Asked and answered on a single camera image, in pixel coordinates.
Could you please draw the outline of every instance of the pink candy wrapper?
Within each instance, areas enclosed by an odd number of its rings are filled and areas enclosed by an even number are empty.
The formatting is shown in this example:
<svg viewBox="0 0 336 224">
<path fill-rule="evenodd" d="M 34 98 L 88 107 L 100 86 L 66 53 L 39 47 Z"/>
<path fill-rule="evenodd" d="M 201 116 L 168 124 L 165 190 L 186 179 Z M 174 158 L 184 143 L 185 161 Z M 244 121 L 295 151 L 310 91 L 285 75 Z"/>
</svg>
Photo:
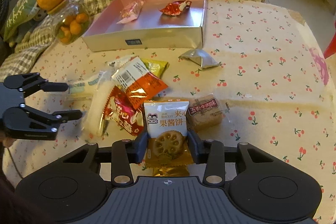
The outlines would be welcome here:
<svg viewBox="0 0 336 224">
<path fill-rule="evenodd" d="M 117 24 L 125 24 L 136 20 L 140 14 L 143 4 L 144 2 L 142 0 L 136 0 L 124 7 L 120 14 L 121 19 L 117 22 Z"/>
</svg>

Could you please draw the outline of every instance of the human hand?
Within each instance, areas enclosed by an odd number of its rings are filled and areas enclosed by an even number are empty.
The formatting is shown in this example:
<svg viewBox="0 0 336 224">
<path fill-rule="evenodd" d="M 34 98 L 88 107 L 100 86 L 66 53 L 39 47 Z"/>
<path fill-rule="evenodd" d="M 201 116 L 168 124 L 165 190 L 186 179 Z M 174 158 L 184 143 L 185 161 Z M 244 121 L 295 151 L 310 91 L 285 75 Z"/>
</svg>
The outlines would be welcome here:
<svg viewBox="0 0 336 224">
<path fill-rule="evenodd" d="M 11 147 L 15 141 L 16 139 L 6 137 L 5 133 L 2 130 L 0 131 L 0 142 L 2 142 L 4 147 Z"/>
</svg>

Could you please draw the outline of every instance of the metal screw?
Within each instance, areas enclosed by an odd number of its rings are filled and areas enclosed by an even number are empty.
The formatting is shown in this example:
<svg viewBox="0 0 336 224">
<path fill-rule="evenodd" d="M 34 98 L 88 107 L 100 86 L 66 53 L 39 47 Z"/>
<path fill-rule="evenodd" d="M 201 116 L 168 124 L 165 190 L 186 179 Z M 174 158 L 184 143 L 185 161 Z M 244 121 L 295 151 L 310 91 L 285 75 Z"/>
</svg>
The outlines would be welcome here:
<svg viewBox="0 0 336 224">
<path fill-rule="evenodd" d="M 217 184 L 217 183 L 222 182 L 222 178 L 219 177 L 219 176 L 208 176 L 206 178 L 206 181 L 211 183 L 211 184 Z"/>
<path fill-rule="evenodd" d="M 129 182 L 131 179 L 128 176 L 117 176 L 114 178 L 116 183 L 124 184 Z"/>
</svg>

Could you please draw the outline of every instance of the green pillow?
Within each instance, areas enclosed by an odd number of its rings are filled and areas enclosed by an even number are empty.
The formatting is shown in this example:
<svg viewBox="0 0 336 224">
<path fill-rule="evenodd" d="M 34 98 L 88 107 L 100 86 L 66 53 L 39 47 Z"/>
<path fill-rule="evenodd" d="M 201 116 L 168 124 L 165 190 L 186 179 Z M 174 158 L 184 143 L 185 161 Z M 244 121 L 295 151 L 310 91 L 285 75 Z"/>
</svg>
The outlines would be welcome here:
<svg viewBox="0 0 336 224">
<path fill-rule="evenodd" d="M 4 33 L 4 41 L 8 41 L 17 30 L 17 27 L 31 20 L 40 10 L 36 0 L 19 0 L 9 15 Z"/>
</svg>

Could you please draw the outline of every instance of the box label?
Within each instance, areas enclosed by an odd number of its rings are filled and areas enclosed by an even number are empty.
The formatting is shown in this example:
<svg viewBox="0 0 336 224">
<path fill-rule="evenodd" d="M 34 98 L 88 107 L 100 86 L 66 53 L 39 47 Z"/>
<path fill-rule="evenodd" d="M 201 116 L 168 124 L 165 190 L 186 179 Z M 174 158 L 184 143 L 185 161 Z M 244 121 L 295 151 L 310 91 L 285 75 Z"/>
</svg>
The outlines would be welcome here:
<svg viewBox="0 0 336 224">
<path fill-rule="evenodd" d="M 140 39 L 126 39 L 125 42 L 127 43 L 127 45 L 129 46 L 133 46 L 133 45 L 142 45 L 142 42 Z"/>
</svg>

